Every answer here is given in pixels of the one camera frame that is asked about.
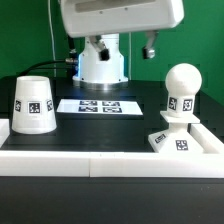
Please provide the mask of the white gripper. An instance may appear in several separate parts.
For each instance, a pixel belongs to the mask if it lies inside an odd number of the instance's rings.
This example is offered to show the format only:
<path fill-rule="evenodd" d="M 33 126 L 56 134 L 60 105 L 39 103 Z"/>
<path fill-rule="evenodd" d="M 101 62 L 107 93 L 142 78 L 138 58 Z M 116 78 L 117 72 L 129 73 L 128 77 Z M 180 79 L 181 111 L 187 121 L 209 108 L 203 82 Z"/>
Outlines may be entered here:
<path fill-rule="evenodd" d="M 150 30 L 176 27 L 184 18 L 182 0 L 61 0 L 60 7 L 67 34 L 90 36 L 101 61 L 110 54 L 100 35 L 147 31 L 143 58 L 152 59 L 158 32 Z"/>

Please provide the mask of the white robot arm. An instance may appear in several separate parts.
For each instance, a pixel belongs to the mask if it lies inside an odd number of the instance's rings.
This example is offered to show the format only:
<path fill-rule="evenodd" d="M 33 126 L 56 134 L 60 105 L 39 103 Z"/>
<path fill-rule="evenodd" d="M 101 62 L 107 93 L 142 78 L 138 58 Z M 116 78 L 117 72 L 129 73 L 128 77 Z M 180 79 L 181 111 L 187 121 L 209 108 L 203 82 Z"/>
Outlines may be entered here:
<path fill-rule="evenodd" d="M 184 6 L 183 0 L 61 0 L 61 15 L 68 36 L 85 39 L 73 83 L 111 90 L 128 83 L 119 35 L 144 31 L 143 57 L 151 59 L 158 31 L 179 25 Z"/>

